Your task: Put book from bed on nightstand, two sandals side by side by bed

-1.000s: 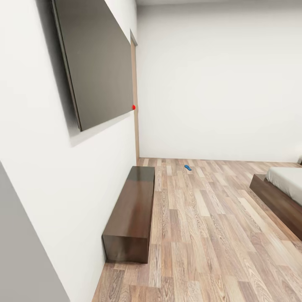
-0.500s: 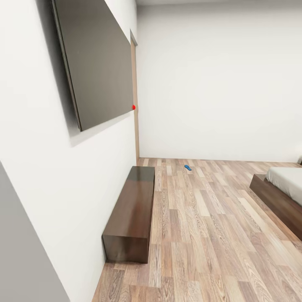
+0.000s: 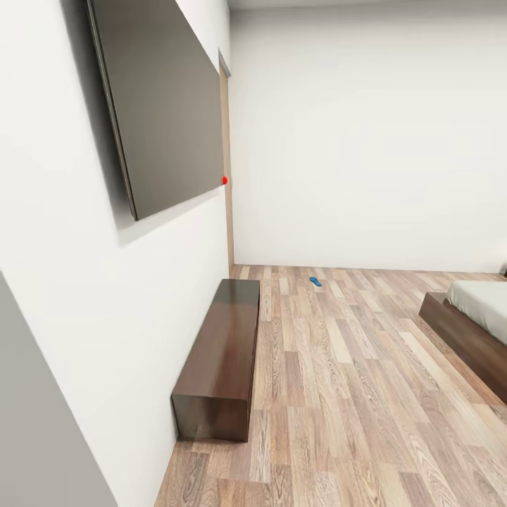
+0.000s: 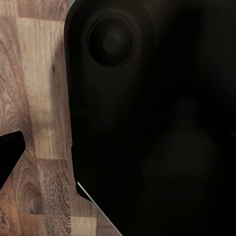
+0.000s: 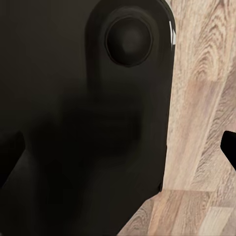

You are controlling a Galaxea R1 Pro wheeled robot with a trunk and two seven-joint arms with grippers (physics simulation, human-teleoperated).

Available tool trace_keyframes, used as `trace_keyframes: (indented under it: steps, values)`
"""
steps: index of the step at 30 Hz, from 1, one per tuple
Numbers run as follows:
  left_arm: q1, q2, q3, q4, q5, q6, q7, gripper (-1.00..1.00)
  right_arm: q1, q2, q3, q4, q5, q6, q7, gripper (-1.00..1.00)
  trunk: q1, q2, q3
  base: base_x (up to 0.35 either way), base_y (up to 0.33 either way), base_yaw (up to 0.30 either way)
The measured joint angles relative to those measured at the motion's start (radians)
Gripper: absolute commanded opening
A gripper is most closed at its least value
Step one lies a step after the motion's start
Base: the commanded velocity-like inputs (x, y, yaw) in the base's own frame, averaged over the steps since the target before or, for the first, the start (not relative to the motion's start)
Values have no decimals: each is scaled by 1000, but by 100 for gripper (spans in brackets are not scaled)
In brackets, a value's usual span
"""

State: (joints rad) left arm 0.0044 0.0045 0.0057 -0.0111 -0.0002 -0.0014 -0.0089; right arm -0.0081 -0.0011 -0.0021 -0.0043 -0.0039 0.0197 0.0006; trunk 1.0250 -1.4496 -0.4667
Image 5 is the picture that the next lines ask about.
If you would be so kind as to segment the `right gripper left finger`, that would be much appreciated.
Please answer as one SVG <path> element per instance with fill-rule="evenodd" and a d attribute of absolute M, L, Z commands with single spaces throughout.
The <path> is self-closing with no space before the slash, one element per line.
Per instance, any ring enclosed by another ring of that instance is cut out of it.
<path fill-rule="evenodd" d="M 25 149 L 25 140 L 21 131 L 0 136 L 0 190 Z"/>

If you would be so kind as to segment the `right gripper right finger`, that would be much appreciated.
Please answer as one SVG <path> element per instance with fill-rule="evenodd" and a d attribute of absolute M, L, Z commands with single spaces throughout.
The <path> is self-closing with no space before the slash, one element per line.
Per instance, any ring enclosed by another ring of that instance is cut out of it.
<path fill-rule="evenodd" d="M 236 133 L 224 131 L 220 148 L 236 170 Z"/>

